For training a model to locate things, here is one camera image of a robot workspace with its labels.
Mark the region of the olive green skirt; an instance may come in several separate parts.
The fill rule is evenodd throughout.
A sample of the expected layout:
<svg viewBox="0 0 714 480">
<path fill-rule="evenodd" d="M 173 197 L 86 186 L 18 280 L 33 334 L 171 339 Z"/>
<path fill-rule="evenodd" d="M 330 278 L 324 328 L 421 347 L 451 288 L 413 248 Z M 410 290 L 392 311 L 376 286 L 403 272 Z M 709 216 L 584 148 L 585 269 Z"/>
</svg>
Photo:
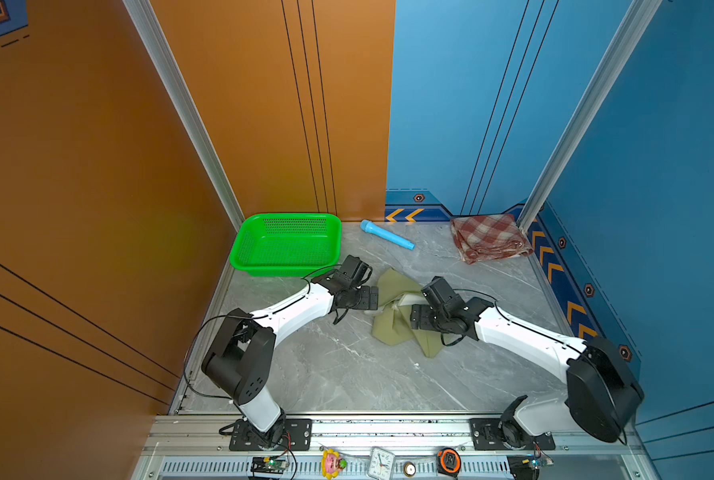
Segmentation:
<svg viewBox="0 0 714 480">
<path fill-rule="evenodd" d="M 390 268 L 379 277 L 377 286 L 379 312 L 373 320 L 373 337 L 388 346 L 416 340 L 427 358 L 435 358 L 443 349 L 440 335 L 411 326 L 412 307 L 428 305 L 421 285 Z"/>
</svg>

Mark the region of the red plaid skirt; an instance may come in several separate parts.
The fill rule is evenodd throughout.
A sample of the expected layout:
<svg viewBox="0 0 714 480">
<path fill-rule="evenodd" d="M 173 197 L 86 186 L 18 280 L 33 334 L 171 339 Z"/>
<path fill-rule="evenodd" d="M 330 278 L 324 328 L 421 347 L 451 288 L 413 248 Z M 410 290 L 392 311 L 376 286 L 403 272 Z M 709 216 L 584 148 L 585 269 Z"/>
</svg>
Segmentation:
<svg viewBox="0 0 714 480">
<path fill-rule="evenodd" d="M 511 214 L 454 218 L 451 231 L 462 260 L 469 265 L 529 256 L 534 252 Z"/>
</svg>

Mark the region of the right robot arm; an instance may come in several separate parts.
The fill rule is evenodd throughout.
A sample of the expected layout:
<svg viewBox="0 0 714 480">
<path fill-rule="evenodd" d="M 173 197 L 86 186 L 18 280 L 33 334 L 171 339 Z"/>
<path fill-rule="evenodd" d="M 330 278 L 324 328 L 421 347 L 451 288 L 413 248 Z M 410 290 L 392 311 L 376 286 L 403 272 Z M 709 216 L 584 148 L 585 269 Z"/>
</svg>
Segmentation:
<svg viewBox="0 0 714 480">
<path fill-rule="evenodd" d="M 606 443 L 627 443 L 626 427 L 645 394 L 617 347 L 601 337 L 581 339 L 531 324 L 504 311 L 491 295 L 462 292 L 436 276 L 410 307 L 410 324 L 437 332 L 446 346 L 472 339 L 498 346 L 556 377 L 563 389 L 523 394 L 501 414 L 497 431 L 511 449 L 544 434 L 583 431 Z"/>
</svg>

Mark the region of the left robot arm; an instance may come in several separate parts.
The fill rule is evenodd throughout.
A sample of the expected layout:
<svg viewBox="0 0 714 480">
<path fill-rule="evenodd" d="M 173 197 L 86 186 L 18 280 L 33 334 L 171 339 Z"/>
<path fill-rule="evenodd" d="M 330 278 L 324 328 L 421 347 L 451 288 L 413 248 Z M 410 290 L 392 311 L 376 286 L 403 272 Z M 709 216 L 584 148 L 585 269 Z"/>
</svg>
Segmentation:
<svg viewBox="0 0 714 480">
<path fill-rule="evenodd" d="M 273 448 L 287 437 L 285 412 L 267 387 L 276 346 L 333 312 L 339 323 L 351 311 L 376 311 L 378 288 L 367 284 L 372 272 L 366 262 L 349 255 L 341 264 L 306 277 L 302 290 L 276 304 L 253 312 L 237 308 L 223 316 L 201 371 L 240 410 L 259 446 Z"/>
</svg>

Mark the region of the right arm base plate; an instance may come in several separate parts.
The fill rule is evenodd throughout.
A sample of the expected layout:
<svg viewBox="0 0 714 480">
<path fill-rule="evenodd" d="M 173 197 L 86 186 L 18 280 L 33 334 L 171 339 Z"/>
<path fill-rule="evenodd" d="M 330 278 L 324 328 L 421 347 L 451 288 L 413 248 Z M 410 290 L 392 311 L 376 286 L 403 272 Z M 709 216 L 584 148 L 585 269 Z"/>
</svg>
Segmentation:
<svg viewBox="0 0 714 480">
<path fill-rule="evenodd" d="M 550 433 L 530 436 L 513 421 L 479 417 L 469 420 L 470 434 L 477 451 L 556 449 Z"/>
</svg>

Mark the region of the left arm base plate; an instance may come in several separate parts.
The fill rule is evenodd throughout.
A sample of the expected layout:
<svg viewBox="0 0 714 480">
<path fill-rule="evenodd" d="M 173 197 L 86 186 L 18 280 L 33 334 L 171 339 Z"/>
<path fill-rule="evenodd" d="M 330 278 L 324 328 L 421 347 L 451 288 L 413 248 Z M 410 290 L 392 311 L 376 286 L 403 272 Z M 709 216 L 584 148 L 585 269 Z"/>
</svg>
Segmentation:
<svg viewBox="0 0 714 480">
<path fill-rule="evenodd" d="M 290 448 L 308 451 L 312 440 L 313 421 L 309 418 L 281 418 L 269 431 L 262 432 L 250 421 L 240 419 L 231 425 L 230 451 L 260 452 Z"/>
</svg>

